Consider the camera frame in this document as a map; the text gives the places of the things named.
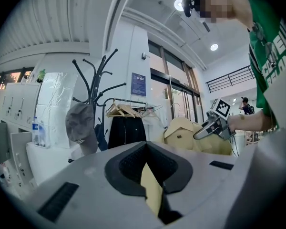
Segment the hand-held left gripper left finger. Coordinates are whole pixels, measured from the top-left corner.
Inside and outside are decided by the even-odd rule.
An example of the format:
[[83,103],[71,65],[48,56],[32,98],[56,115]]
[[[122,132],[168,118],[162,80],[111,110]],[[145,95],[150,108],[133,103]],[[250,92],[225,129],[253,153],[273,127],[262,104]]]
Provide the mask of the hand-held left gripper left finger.
[[[112,187],[105,177],[106,163],[132,148],[123,145],[84,156],[44,181],[26,200],[27,217],[39,229],[160,229],[164,226],[145,198],[126,196]],[[57,219],[45,218],[40,209],[63,186],[77,185]]]

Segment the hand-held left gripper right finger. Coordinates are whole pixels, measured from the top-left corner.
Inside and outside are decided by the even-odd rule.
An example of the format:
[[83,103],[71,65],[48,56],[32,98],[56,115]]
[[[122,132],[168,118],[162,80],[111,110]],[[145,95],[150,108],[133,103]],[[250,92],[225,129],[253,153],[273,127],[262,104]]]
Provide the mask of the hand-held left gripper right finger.
[[148,165],[156,169],[171,223],[146,219],[146,228],[223,229],[231,202],[220,195],[236,157],[146,142]]

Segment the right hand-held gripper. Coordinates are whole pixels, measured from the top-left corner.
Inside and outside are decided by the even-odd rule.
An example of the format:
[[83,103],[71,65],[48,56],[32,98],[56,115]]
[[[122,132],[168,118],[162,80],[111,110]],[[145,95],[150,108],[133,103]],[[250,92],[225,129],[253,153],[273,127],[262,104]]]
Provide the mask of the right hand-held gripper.
[[193,135],[193,138],[201,140],[210,134],[216,134],[223,140],[228,140],[235,135],[235,131],[231,131],[228,124],[230,108],[230,104],[224,100],[215,99],[207,112],[208,121],[202,124],[202,128]]

